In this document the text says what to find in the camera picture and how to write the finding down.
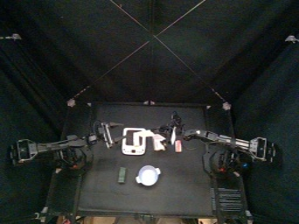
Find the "black table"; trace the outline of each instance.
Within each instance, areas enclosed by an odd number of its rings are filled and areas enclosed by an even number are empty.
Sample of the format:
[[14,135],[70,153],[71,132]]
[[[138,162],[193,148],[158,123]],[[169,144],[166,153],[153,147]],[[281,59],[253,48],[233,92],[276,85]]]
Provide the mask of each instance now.
[[[114,137],[121,137],[126,127],[153,129],[167,124],[174,111],[182,117],[186,129],[207,129],[206,107],[202,106],[82,104],[70,108],[63,137],[70,134],[86,136],[95,120],[123,123],[125,127],[111,131]],[[83,177],[54,174],[47,202],[50,215],[215,217],[211,177],[203,170],[202,160],[207,148],[201,141],[185,141],[182,153],[177,153],[173,146],[167,151],[154,151],[150,138],[143,156],[125,155],[122,145],[109,149],[105,143],[98,143],[93,150],[94,165]],[[145,165],[162,170],[153,186],[137,183]],[[118,183],[121,167],[127,170],[125,184]]]

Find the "white object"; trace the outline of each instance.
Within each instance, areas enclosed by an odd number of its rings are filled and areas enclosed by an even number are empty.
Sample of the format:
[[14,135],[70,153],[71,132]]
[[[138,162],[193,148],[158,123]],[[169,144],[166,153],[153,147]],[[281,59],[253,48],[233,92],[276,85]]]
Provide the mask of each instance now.
[[299,39],[294,35],[290,35],[285,41],[296,43],[296,41],[299,42]]
[[135,146],[141,145],[141,143],[139,143],[141,142],[139,141],[141,137],[154,137],[154,136],[155,136],[155,133],[150,129],[135,132],[135,134],[134,134],[134,144],[135,144]]
[[175,138],[177,138],[177,135],[175,135],[175,129],[177,129],[177,127],[173,128],[173,145],[174,145]]
[[62,168],[57,168],[55,173],[59,174],[62,172]]
[[155,151],[165,151],[165,145],[162,143],[165,139],[166,138],[162,135],[159,134],[154,135],[154,150]]
[[234,171],[236,176],[240,178],[240,173],[237,171]]
[[69,106],[74,107],[77,105],[77,101],[74,99],[69,100]]
[[223,103],[223,108],[225,110],[230,110],[232,109],[232,104],[229,104],[227,102]]
[[145,105],[155,105],[155,102],[154,101],[146,101]]
[[135,181],[138,184],[143,184],[145,186],[153,186],[158,181],[161,174],[162,171],[159,168],[154,168],[151,165],[146,165],[141,169],[138,177],[135,177]]
[[125,128],[123,136],[126,138],[123,139],[123,145],[122,145],[122,151],[126,155],[134,155],[141,156],[146,154],[146,138],[142,138],[139,135],[135,137],[135,133],[146,131],[146,129],[142,128]]
[[13,39],[13,40],[18,40],[18,39],[23,39],[23,38],[22,38],[21,34],[14,33],[13,36],[10,36],[10,37],[0,37],[0,39]]

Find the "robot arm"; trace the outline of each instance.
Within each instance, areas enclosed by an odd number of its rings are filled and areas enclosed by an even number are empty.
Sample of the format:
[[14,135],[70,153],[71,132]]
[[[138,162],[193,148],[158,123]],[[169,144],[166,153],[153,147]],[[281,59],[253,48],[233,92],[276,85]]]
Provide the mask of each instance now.
[[35,143],[29,139],[19,140],[11,147],[11,160],[14,165],[23,165],[39,158],[49,158],[58,162],[61,168],[81,169],[93,162],[90,146],[105,141],[111,148],[121,140],[113,139],[110,128],[123,125],[122,123],[95,122],[94,133],[79,138],[67,136],[67,140],[57,143]]
[[189,129],[183,132],[183,139],[201,139],[206,144],[223,144],[249,154],[254,160],[273,163],[277,147],[266,138],[258,137],[250,141],[223,136],[202,129]]

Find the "black curtain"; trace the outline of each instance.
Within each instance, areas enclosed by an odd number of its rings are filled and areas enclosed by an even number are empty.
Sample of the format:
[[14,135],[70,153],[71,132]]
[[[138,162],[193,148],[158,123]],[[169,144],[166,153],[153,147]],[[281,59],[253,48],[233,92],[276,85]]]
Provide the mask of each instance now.
[[256,164],[246,178],[252,212],[261,223],[298,223],[299,45],[289,44],[236,102],[240,138],[266,137],[284,150],[284,167]]
[[[2,24],[0,36],[14,31]],[[41,212],[53,168],[33,162],[13,167],[7,150],[19,139],[47,143],[61,139],[67,102],[43,69],[34,63],[22,40],[0,39],[0,222]]]

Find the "black fabric wall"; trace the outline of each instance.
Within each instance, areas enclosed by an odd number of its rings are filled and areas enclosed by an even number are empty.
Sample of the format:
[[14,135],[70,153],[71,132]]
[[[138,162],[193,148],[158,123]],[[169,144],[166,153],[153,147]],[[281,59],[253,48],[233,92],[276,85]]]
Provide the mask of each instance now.
[[41,212],[53,169],[33,162],[7,163],[7,149],[17,140],[61,139],[67,102],[18,41],[0,41],[0,223],[6,217]]
[[274,219],[264,223],[299,222],[298,59],[299,45],[290,44],[236,102],[238,137],[266,137],[285,153],[281,169],[256,164],[246,178],[252,212]]
[[149,31],[111,2],[0,1],[0,17],[67,99],[91,85],[78,100],[219,103],[209,84],[233,101],[299,26],[298,0],[114,1]]

